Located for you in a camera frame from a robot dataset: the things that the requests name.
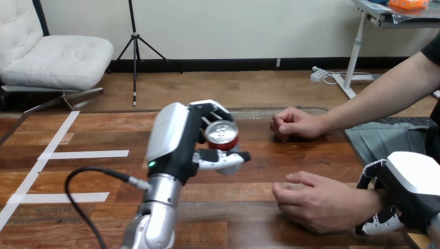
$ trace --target tabletop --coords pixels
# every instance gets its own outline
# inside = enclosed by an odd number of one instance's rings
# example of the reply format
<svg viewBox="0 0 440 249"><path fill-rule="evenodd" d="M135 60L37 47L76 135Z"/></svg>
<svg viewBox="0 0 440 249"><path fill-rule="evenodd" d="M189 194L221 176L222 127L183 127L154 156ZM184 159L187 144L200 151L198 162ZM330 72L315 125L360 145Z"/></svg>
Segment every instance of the tabletop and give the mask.
<svg viewBox="0 0 440 249"><path fill-rule="evenodd" d="M71 112L21 118L0 146L0 247L98 248L90 228L66 201L64 180L84 166L145 179L155 116ZM252 160L234 175L200 171L188 181L178 204L175 248L407 248L398 232L318 235L279 212L271 188L286 174L303 170L355 185L362 168L341 132L278 143L267 116L238 118L241 149ZM109 150L113 157L103 152ZM98 172L77 175L71 191L81 195L80 206L108 248L119 248L143 193Z"/></svg>
<svg viewBox="0 0 440 249"><path fill-rule="evenodd" d="M427 9L406 10L368 0L352 0L358 10L368 14L374 25L384 29L421 29L440 27L440 3L430 2Z"/></svg>

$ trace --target human hand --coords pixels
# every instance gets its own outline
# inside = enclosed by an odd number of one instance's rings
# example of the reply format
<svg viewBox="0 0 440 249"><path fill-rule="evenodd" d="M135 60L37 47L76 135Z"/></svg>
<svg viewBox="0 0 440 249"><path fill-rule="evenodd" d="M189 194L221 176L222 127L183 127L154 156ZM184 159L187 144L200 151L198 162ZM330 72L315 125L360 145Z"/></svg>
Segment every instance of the human hand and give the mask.
<svg viewBox="0 0 440 249"><path fill-rule="evenodd" d="M289 107L272 118L270 129L278 140L286 142L290 135L306 139L319 137L326 131L326 125L321 116L313 116L294 107Z"/></svg>
<svg viewBox="0 0 440 249"><path fill-rule="evenodd" d="M384 209L385 193L352 188L307 172L290 174L286 179L311 188L292 190L275 183L273 194L279 209L289 219L317 233L352 229Z"/></svg>

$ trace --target robotic arm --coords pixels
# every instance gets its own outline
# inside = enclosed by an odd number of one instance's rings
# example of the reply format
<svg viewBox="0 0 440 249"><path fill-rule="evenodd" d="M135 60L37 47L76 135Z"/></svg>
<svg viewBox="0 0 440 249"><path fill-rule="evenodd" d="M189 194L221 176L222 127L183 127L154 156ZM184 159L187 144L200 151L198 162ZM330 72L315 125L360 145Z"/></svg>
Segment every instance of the robotic arm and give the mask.
<svg viewBox="0 0 440 249"><path fill-rule="evenodd" d="M248 152L217 149L194 152L197 142L205 142L203 130L209 122L221 119L233 121L230 112L212 100L188 106L173 103L159 112L146 155L148 185L120 249L171 248L178 198L188 179L198 170L239 169L239 165L250 160Z"/></svg>
<svg viewBox="0 0 440 249"><path fill-rule="evenodd" d="M359 235L375 235L406 227L427 234L440 247L440 165L428 156L394 152L367 165L357 188L383 188L392 206L356 227Z"/></svg>

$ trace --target power strip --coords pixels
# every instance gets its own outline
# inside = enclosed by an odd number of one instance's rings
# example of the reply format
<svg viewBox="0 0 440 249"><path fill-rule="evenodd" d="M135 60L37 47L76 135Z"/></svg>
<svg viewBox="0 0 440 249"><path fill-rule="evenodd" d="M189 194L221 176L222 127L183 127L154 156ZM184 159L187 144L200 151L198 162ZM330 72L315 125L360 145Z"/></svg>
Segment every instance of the power strip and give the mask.
<svg viewBox="0 0 440 249"><path fill-rule="evenodd" d="M327 75L327 71L318 69L312 75L310 75L310 80L319 82Z"/></svg>

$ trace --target tripod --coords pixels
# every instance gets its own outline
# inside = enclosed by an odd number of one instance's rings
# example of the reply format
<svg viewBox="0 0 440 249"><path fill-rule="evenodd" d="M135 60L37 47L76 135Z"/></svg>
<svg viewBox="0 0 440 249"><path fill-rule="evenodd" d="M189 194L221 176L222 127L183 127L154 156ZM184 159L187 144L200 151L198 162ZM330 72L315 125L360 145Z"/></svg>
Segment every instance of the tripod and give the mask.
<svg viewBox="0 0 440 249"><path fill-rule="evenodd" d="M142 37L136 32L136 25L134 24L134 14L133 14L133 4L131 3L131 0L128 0L128 6L130 7L130 18L131 18L131 27L133 28L133 34L131 35L130 40L128 41L127 45L119 55L118 59L116 59L116 62L119 63L119 60L121 59L122 55L127 50L128 46L133 42L133 62L134 62L134 72L133 72L133 106L136 106L136 77L137 77L137 71L136 71L136 65L141 62L141 56L139 54L139 46L138 46L138 40L141 40L145 45L147 45L152 51L154 51L157 55L159 55L163 60L165 60L167 63L169 63L169 60L165 58L163 55L161 55L156 49L154 49L150 44L148 44ZM176 72L182 73L182 69L175 70Z"/></svg>

